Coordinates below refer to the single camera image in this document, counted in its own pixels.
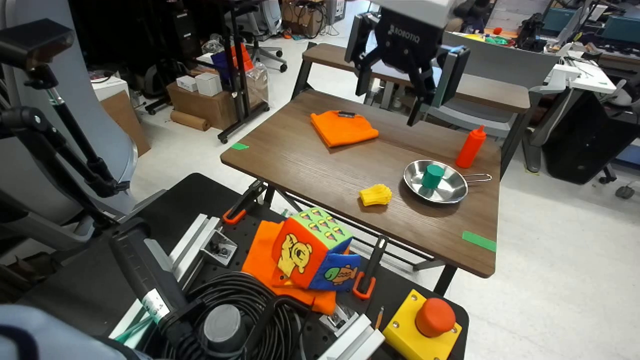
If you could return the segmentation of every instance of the chair wheel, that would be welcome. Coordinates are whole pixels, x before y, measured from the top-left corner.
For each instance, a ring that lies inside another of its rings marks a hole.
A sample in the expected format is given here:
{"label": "chair wheel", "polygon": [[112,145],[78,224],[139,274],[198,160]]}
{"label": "chair wheel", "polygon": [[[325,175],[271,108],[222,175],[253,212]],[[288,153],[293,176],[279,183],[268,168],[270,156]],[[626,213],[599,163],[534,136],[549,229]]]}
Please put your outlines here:
{"label": "chair wheel", "polygon": [[621,199],[631,199],[631,197],[636,193],[636,191],[629,186],[621,186],[616,190],[616,196]]}

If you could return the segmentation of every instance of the orange button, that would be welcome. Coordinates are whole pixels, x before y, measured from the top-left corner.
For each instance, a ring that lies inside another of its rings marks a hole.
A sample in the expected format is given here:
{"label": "orange button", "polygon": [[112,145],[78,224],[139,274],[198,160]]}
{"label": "orange button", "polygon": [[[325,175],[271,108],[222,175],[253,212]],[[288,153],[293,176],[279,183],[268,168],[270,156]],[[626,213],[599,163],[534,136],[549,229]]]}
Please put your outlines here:
{"label": "orange button", "polygon": [[424,302],[415,315],[415,326],[422,335],[435,338],[451,331],[456,324],[456,315],[444,300],[430,298]]}

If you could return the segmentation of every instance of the red squeeze bottle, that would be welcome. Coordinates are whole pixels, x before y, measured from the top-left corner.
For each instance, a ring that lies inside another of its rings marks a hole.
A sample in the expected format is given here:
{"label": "red squeeze bottle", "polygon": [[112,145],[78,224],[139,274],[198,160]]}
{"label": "red squeeze bottle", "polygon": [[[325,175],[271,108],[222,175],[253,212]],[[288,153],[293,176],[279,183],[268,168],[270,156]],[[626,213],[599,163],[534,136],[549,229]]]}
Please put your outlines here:
{"label": "red squeeze bottle", "polygon": [[458,155],[456,165],[461,168],[471,167],[471,164],[474,163],[474,159],[476,158],[478,151],[480,151],[480,147],[482,147],[485,139],[486,133],[484,132],[484,125],[480,126],[479,129],[471,131],[467,137],[465,145],[460,151],[460,155]]}

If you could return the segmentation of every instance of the green cylinder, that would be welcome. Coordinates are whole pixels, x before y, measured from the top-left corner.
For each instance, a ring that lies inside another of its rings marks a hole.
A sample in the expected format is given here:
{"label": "green cylinder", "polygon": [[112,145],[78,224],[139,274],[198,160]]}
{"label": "green cylinder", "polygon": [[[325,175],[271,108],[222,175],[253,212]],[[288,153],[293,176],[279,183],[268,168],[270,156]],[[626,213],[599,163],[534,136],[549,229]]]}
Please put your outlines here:
{"label": "green cylinder", "polygon": [[440,184],[443,175],[444,169],[442,167],[433,164],[429,165],[422,176],[422,185],[427,189],[435,189]]}

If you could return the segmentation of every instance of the orange cloth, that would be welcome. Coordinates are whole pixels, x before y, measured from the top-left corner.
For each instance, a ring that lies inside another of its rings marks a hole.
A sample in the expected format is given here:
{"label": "orange cloth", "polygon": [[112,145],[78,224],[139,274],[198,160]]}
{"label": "orange cloth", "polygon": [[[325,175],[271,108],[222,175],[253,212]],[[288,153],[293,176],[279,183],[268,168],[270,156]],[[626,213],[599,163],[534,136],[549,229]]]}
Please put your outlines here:
{"label": "orange cloth", "polygon": [[329,147],[349,145],[378,137],[378,130],[362,115],[340,117],[339,111],[327,111],[323,114],[311,114],[311,124]]}
{"label": "orange cloth", "polygon": [[246,256],[242,271],[253,275],[276,295],[290,295],[307,305],[313,305],[313,311],[326,315],[333,314],[335,309],[335,291],[304,290],[300,288],[275,287],[273,283],[274,271],[280,271],[275,261],[271,259],[273,243],[282,228],[283,223],[263,221],[253,238],[253,245]]}

